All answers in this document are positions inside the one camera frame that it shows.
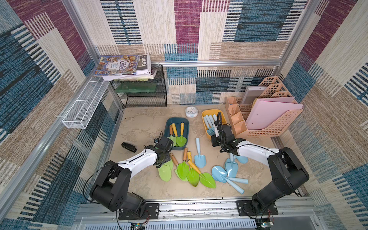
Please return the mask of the dark teal storage box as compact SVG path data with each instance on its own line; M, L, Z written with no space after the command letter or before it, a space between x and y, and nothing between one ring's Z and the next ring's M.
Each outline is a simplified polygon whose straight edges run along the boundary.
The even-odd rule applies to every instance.
M176 132L173 130L173 137L180 137L183 135L186 138L184 146L175 145L172 150L184 150L187 141L189 140L189 121L183 117L172 117L166 121L163 136L170 137L170 125L175 124Z

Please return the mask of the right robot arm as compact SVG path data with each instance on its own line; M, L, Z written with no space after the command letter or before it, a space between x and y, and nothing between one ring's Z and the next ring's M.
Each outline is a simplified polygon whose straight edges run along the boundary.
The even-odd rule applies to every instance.
M212 146L220 146L221 152L229 154L225 167L213 167L212 175L219 175L218 181L229 183L239 193L243 189L237 183L246 184L247 180L236 178L237 163L235 159L246 158L256 160L269 167L272 181L252 196L251 203L241 207L249 216L267 212L275 201L295 192L309 180L309 174L292 149L271 149L253 144L243 138L235 138L231 126L222 121L222 113L210 117L215 134L211 136Z

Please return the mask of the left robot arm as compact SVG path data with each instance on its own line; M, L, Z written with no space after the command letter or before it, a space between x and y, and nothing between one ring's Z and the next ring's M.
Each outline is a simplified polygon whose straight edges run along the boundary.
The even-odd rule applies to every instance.
M147 213L146 200L128 192L130 180L149 166L160 168L167 163L173 147L172 140L161 137L158 143L146 146L141 153L127 160L117 163L108 161L98 170L89 196L110 211L122 209L132 217L144 217Z

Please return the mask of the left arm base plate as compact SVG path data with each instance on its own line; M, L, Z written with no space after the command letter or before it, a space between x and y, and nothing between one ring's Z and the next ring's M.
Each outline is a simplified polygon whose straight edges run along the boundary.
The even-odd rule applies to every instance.
M138 210L120 209L118 213L118 220L158 219L159 211L159 203L146 203Z

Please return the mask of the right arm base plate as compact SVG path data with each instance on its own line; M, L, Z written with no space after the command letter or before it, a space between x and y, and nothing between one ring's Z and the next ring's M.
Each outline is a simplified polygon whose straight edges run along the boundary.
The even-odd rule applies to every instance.
M278 209L275 203L270 205L261 205L252 200L237 200L235 202L239 216L242 217L255 217L261 215L278 215Z

